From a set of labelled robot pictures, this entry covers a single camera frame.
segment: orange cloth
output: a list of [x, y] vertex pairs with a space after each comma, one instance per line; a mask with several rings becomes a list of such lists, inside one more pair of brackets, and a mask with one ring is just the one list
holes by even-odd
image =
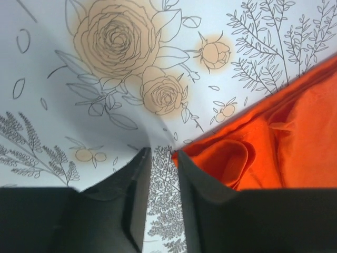
[[184, 151], [236, 190], [337, 187], [336, 71], [334, 56]]

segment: leaf drawing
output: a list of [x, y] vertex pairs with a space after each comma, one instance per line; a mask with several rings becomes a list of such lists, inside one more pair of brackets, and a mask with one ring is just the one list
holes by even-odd
[[47, 106], [46, 100], [44, 98], [41, 98], [40, 102], [41, 102], [41, 105], [42, 105], [43, 109], [47, 111], [48, 110], [48, 106]]
[[118, 161], [118, 157], [115, 158], [114, 162], [113, 162], [113, 166], [115, 166], [117, 164]]
[[183, 120], [183, 122], [186, 124], [186, 122], [190, 119], [190, 111], [188, 108], [183, 108], [183, 110], [181, 111], [181, 118]]
[[29, 169], [22, 169], [22, 168], [14, 168], [11, 170], [14, 174], [20, 175], [20, 176], [27, 176], [29, 178], [34, 177], [35, 179], [38, 179], [41, 175], [41, 170], [36, 170], [34, 168]]
[[118, 113], [110, 113], [110, 121], [116, 125], [117, 127], [123, 128], [125, 130], [137, 130], [137, 124], [129, 119], [127, 116], [118, 114]]
[[67, 177], [67, 183], [69, 183], [69, 181], [79, 181], [80, 180], [80, 175], [77, 172], [76, 164], [73, 161], [69, 162], [69, 169], [67, 171], [66, 177]]
[[181, 27], [181, 10], [157, 12], [153, 18], [156, 33], [161, 31], [160, 41], [169, 42], [178, 34]]
[[83, 4], [77, 0], [65, 0], [65, 22], [71, 35], [75, 35], [82, 20], [87, 16]]
[[122, 98], [130, 105], [143, 105], [144, 104], [143, 100], [135, 98], [134, 96], [122, 96]]
[[[11, 172], [19, 176], [38, 179], [42, 172], [46, 172], [45, 174], [51, 174], [69, 186], [64, 166], [72, 162], [69, 162], [65, 152], [57, 145], [53, 149], [42, 146], [33, 125], [23, 113], [19, 113], [23, 124], [10, 112], [7, 112], [6, 116], [0, 115], [0, 137], [14, 144], [16, 150], [7, 149], [0, 144], [0, 163], [12, 167]], [[40, 157], [39, 153], [43, 151], [46, 154], [44, 158], [48, 158], [47, 162]], [[79, 179], [78, 173], [74, 172], [73, 175]]]
[[157, 10], [157, 11], [163, 11], [164, 10], [164, 0], [150, 0], [151, 6]]
[[147, 215], [152, 216], [149, 236], [160, 237], [167, 243], [167, 252], [182, 252], [186, 243], [179, 242], [184, 233], [177, 168], [171, 159], [171, 146], [158, 146], [152, 156], [152, 177], [148, 196]]
[[163, 46], [159, 49], [153, 65], [161, 69], [169, 69], [186, 62], [189, 58], [190, 56], [187, 53], [177, 47]]
[[164, 5], [165, 5], [165, 10], [169, 10], [170, 8], [172, 8], [174, 5], [176, 5], [179, 0], [163, 0]]
[[77, 78], [86, 84], [96, 84], [100, 82], [97, 76], [94, 76], [91, 74], [81, 74], [81, 75], [78, 75]]
[[18, 99], [21, 96], [25, 83], [26, 78], [21, 78], [15, 82], [13, 87], [13, 99]]
[[96, 169], [96, 168], [97, 168], [97, 160], [96, 160], [96, 158], [93, 157], [93, 158], [91, 159], [91, 161], [92, 161], [92, 163], [93, 163], [93, 165], [94, 165], [94, 168]]
[[69, 89], [84, 99], [96, 99], [99, 97], [99, 91], [89, 84], [67, 83]]
[[218, 106], [225, 106], [225, 104], [220, 102], [220, 101], [213, 101], [213, 103], [218, 105]]
[[192, 16], [192, 17], [183, 17], [183, 25], [188, 28], [198, 28], [201, 23], [201, 18]]
[[26, 130], [28, 134], [28, 145], [30, 146], [32, 151], [41, 153], [42, 152], [41, 142], [30, 120], [23, 113], [19, 113], [19, 116], [21, 117], [21, 119], [23, 119], [25, 126], [26, 126]]
[[215, 120], [215, 116], [212, 117], [211, 121], [210, 121], [210, 125], [213, 123], [213, 121]]
[[215, 90], [215, 91], [219, 91], [220, 88], [218, 86], [209, 86], [209, 88]]
[[77, 146], [79, 146], [79, 147], [81, 147], [81, 148], [85, 148], [85, 145], [84, 145], [82, 142], [77, 141], [77, 140], [75, 140], [74, 138], [71, 138], [71, 137], [68, 137], [68, 136], [66, 136], [65, 138], [66, 138], [67, 140], [73, 142], [75, 145], [77, 145]]
[[100, 103], [92, 103], [89, 107], [90, 116], [102, 116], [104, 112], [104, 107]]
[[189, 140], [189, 139], [188, 139], [188, 140], [184, 140], [184, 143], [185, 143], [185, 144], [190, 144], [190, 143], [192, 143], [192, 142], [193, 142], [193, 141], [192, 141], [192, 140]]
[[16, 37], [17, 48], [20, 53], [24, 54], [31, 45], [31, 34], [27, 29], [20, 29], [19, 35]]
[[64, 62], [64, 64], [75, 74], [91, 74], [89, 67], [82, 62], [78, 57], [55, 50], [56, 55]]
[[104, 147], [103, 145], [100, 145], [100, 146], [96, 146], [96, 147], [93, 147], [93, 148], [89, 148], [89, 150], [99, 150], [101, 149], [102, 147]]

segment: fabric fold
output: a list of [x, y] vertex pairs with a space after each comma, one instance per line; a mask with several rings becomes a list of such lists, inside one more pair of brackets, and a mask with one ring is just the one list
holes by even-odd
[[236, 190], [337, 186], [336, 70], [334, 56], [184, 151]]

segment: floral pattern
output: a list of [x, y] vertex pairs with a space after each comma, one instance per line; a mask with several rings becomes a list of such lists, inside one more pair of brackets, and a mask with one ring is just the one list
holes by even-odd
[[0, 19], [11, 25], [1, 42], [0, 186], [84, 190], [151, 143], [144, 252], [186, 252], [171, 152], [336, 51], [335, 0], [15, 0], [2, 7]]
[[[137, 130], [138, 126], [125, 113], [118, 113], [123, 102], [142, 105], [159, 116], [181, 110], [182, 121], [192, 119], [203, 132], [199, 116], [187, 108], [189, 84], [184, 80], [182, 85], [181, 79], [187, 76], [192, 83], [200, 80], [198, 72], [187, 64], [190, 53], [197, 53], [194, 57], [199, 57], [208, 71], [229, 62], [231, 52], [221, 42], [223, 33], [216, 41], [208, 41], [199, 32], [201, 48], [183, 50], [170, 46], [170, 42], [182, 26], [198, 28], [202, 20], [183, 17], [182, 9], [173, 9], [178, 1], [170, 4], [165, 0], [164, 5], [157, 5], [148, 0], [145, 7], [132, 0], [97, 0], [89, 11], [75, 2], [78, 27], [70, 29], [69, 23], [67, 27], [74, 36], [77, 56], [59, 50], [56, 54], [83, 82], [67, 84], [85, 99], [76, 105], [89, 105], [90, 116], [105, 113], [115, 126], [126, 130]], [[179, 74], [168, 74], [171, 70]]]
[[91, 6], [74, 46], [94, 75], [123, 80], [154, 63], [161, 33], [148, 11], [129, 0], [98, 0]]

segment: rose illustration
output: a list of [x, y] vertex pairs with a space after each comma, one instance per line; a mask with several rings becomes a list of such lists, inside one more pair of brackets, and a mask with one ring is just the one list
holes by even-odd
[[164, 115], [178, 109], [187, 97], [177, 78], [166, 75], [158, 67], [150, 66], [143, 73], [141, 97], [151, 112]]
[[223, 67], [230, 59], [230, 48], [222, 42], [220, 38], [215, 42], [208, 42], [200, 33], [202, 40], [201, 61], [206, 65], [208, 70], [217, 70]]
[[93, 74], [123, 79], [153, 64], [159, 40], [144, 7], [128, 0], [97, 0], [79, 25], [74, 46]]

